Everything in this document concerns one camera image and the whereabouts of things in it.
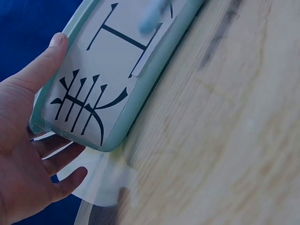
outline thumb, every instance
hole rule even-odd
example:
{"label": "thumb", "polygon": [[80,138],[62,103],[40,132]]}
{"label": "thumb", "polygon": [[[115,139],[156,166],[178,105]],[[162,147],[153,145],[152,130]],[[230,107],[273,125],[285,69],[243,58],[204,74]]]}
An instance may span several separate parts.
{"label": "thumb", "polygon": [[20,72],[4,80],[36,94],[62,65],[68,47],[63,33],[55,34],[49,47]]}

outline blue fabric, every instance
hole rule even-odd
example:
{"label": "blue fabric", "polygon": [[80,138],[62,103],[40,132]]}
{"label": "blue fabric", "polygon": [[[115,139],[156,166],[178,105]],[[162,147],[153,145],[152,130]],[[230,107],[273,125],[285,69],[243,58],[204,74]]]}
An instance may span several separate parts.
{"label": "blue fabric", "polygon": [[[0,81],[35,59],[63,30],[82,0],[1,0]],[[18,225],[72,225],[81,200],[73,195]]]}

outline finger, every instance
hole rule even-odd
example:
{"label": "finger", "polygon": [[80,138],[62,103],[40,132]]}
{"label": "finger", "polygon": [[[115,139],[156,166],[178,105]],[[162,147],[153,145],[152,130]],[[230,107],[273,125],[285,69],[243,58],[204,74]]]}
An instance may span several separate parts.
{"label": "finger", "polygon": [[87,174],[88,170],[85,167],[79,167],[67,178],[53,184],[56,193],[53,201],[57,202],[71,194],[83,182]]}
{"label": "finger", "polygon": [[45,132],[41,132],[41,133],[35,135],[35,134],[33,134],[33,132],[31,131],[31,129],[30,129],[29,126],[26,127],[26,131],[27,131],[28,138],[29,138],[30,141],[33,140],[33,139],[35,139],[35,138],[37,138],[37,137],[43,136],[43,135],[45,134]]}
{"label": "finger", "polygon": [[42,54],[5,82],[25,88],[34,94],[37,93],[62,65],[67,47],[67,37],[63,33],[55,34],[49,47]]}
{"label": "finger", "polygon": [[54,156],[51,156],[48,159],[44,159],[44,167],[49,175],[53,176],[70,162],[72,162],[75,158],[77,158],[80,153],[83,152],[83,150],[83,146],[72,143]]}
{"label": "finger", "polygon": [[38,152],[41,158],[45,158],[56,150],[66,146],[71,141],[59,135],[52,135],[38,141],[32,141],[34,149]]}

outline hand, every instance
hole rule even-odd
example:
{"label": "hand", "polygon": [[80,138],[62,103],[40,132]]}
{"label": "hand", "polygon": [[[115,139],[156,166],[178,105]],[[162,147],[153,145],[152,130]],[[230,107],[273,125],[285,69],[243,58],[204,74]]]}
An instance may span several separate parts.
{"label": "hand", "polygon": [[50,177],[74,160],[84,147],[52,135],[34,138],[26,128],[36,92],[61,66],[68,39],[58,33],[49,47],[26,68],[0,82],[0,224],[11,224],[34,215],[52,202],[67,197],[87,174],[84,167],[59,183]]}

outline transparent plastic sheet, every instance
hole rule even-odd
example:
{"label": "transparent plastic sheet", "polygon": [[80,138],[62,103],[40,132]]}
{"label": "transparent plastic sheet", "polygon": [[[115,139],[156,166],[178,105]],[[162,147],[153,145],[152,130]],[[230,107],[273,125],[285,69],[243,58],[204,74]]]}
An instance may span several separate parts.
{"label": "transparent plastic sheet", "polygon": [[[46,122],[46,120],[45,123],[47,131],[54,130],[53,124]],[[55,132],[64,136],[64,131],[62,130]],[[73,192],[77,197],[93,205],[104,207],[113,206],[117,203],[120,188],[125,187],[130,191],[130,203],[132,205],[138,203],[138,173],[127,165],[122,155],[122,147],[110,153],[102,153],[86,148],[77,159],[57,174],[59,180],[64,179],[80,166],[85,166],[88,169],[88,175],[83,183]]]}

